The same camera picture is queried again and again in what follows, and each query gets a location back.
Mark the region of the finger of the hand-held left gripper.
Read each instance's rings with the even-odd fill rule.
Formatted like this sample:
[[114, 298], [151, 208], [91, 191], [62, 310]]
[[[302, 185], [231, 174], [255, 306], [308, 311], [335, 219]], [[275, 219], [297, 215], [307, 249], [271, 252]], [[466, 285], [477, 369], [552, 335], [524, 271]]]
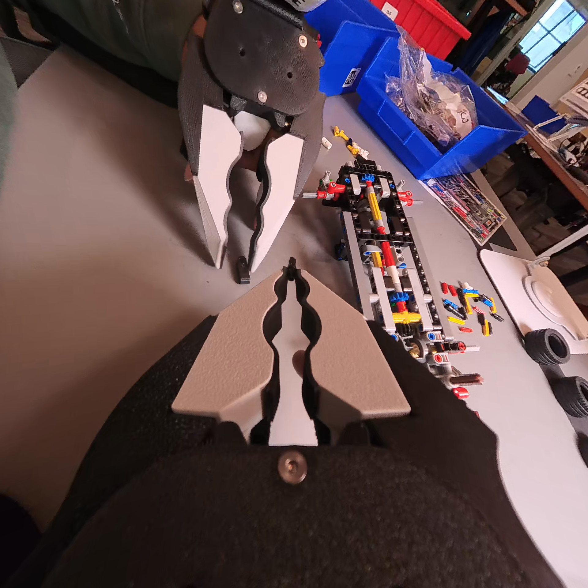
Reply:
[[258, 165], [261, 186], [255, 208], [255, 227], [248, 265], [255, 272], [268, 254], [296, 195], [304, 141], [292, 134], [270, 140]]
[[228, 243], [227, 218], [232, 205], [229, 178], [243, 151], [243, 137], [228, 114], [202, 108], [198, 172], [193, 177], [206, 244], [217, 269]]

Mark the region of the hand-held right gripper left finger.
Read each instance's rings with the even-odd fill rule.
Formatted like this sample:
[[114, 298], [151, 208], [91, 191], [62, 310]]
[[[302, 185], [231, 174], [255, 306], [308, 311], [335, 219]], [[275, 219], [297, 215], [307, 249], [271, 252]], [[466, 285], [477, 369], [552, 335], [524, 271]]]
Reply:
[[250, 444], [269, 444], [281, 396], [273, 341], [282, 329], [288, 275], [271, 274], [215, 317], [172, 402], [175, 414], [232, 422]]

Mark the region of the scattered small colourful lego pieces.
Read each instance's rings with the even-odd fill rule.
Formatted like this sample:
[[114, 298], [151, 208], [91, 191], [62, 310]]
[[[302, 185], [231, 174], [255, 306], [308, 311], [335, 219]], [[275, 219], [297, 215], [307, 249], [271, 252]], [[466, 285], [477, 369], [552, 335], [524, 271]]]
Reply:
[[485, 295], [467, 282], [460, 282], [458, 285], [441, 282], [440, 288], [446, 319], [457, 327], [460, 334], [473, 333], [469, 322], [475, 321], [481, 334], [489, 337], [493, 334], [494, 323], [504, 322], [504, 318], [498, 313], [495, 298]]

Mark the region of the lego instruction booklet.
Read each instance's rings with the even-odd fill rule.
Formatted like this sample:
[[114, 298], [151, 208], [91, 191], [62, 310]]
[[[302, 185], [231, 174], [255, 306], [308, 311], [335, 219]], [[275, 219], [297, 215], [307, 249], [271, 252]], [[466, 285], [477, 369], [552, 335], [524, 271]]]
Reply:
[[506, 221], [506, 214], [482, 193], [468, 174], [431, 178], [421, 184], [478, 246], [486, 245]]

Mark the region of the person's left hand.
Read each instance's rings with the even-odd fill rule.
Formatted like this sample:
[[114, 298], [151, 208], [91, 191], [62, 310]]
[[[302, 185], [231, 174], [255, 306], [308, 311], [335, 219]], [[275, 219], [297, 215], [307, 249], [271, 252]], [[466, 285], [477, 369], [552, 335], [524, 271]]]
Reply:
[[253, 171], [258, 175], [259, 160], [263, 156], [264, 149], [263, 145], [259, 145], [251, 151], [243, 150], [240, 158], [235, 164], [236, 167]]

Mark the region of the plain blue bin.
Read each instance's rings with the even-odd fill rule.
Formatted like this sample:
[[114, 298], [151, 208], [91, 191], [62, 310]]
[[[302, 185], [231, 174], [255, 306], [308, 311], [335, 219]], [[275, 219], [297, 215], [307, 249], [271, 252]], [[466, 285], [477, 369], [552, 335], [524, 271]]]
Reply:
[[325, 43], [334, 37], [346, 21], [390, 30], [395, 30], [396, 27], [395, 22], [371, 1], [325, 1], [307, 12], [305, 20]]

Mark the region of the person's green clothing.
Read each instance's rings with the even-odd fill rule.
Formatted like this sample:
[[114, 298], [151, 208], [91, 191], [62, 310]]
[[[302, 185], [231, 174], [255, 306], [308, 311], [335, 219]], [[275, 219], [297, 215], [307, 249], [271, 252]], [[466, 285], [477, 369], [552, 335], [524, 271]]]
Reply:
[[177, 107], [185, 41], [208, 1], [1, 1], [1, 29], [21, 33], [15, 10], [52, 46], [67, 45], [168, 107]]

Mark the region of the red plastic bin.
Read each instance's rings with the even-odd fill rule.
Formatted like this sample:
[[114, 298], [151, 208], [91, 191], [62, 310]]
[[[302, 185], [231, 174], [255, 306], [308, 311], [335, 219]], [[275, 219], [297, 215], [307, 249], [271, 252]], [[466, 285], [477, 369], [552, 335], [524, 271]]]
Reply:
[[428, 54], [445, 60], [472, 33], [438, 1], [372, 1]]

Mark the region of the clear plastic bag of parts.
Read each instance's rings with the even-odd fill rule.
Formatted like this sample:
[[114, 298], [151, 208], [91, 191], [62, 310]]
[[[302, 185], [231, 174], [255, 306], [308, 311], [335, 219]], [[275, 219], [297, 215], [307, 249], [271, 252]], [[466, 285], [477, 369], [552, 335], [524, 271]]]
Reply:
[[399, 76], [385, 75], [386, 95], [445, 152], [478, 126], [472, 91], [453, 74], [435, 70], [424, 49], [402, 27], [398, 31]]

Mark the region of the white tray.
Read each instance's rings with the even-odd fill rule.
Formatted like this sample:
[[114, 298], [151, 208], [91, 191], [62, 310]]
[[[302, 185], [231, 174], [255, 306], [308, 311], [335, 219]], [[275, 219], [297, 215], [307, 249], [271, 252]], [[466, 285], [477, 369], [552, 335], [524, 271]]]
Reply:
[[515, 224], [504, 224], [511, 248], [489, 244], [481, 264], [522, 336], [552, 329], [572, 355], [587, 354], [587, 318], [560, 279], [538, 258]]

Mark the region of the blue bin with plastic bag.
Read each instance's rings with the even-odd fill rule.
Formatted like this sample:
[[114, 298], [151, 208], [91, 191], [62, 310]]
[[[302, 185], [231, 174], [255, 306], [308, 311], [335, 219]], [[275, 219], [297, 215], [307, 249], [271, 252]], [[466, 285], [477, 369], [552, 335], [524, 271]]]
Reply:
[[385, 76], [399, 76], [398, 37], [388, 37], [363, 74], [358, 113], [419, 180], [474, 172], [523, 138], [527, 130], [462, 70], [452, 75], [469, 86], [478, 125], [464, 139], [440, 152], [386, 95]]

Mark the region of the red office chair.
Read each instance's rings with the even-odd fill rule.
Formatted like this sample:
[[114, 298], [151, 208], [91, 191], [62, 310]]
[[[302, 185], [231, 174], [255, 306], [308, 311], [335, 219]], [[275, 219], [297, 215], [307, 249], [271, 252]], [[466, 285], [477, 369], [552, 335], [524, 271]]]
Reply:
[[518, 76], [523, 75], [526, 72], [529, 63], [530, 58], [524, 53], [519, 52], [517, 55], [512, 57], [507, 62], [504, 69], [508, 83], [512, 84]]

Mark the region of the wooden side desk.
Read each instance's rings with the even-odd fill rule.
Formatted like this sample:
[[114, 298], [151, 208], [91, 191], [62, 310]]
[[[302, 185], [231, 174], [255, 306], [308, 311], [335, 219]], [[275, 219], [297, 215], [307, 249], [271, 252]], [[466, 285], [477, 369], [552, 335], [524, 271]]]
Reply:
[[518, 107], [502, 104], [495, 93], [488, 90], [486, 90], [486, 93], [525, 129], [526, 135], [523, 137], [525, 143], [528, 144], [529, 148], [539, 156], [558, 180], [561, 181], [571, 195], [579, 202], [580, 206], [587, 210], [587, 186], [582, 184], [569, 172], [563, 160], [548, 146], [547, 139], [544, 135], [538, 129], [534, 129], [532, 121], [522, 114]]

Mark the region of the window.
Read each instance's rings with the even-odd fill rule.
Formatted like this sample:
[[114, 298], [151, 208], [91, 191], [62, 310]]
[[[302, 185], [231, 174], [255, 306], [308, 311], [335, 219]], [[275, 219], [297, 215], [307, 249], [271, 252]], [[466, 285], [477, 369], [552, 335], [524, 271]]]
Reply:
[[554, 1], [518, 43], [527, 69], [538, 72], [586, 22], [587, 1]]

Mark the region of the white box with printed tag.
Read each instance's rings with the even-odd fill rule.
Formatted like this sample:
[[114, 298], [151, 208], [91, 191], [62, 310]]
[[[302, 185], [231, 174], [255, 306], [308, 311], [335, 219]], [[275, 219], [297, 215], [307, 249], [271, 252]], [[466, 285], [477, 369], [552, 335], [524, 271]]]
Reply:
[[566, 92], [559, 102], [566, 107], [569, 113], [587, 119], [587, 78]]

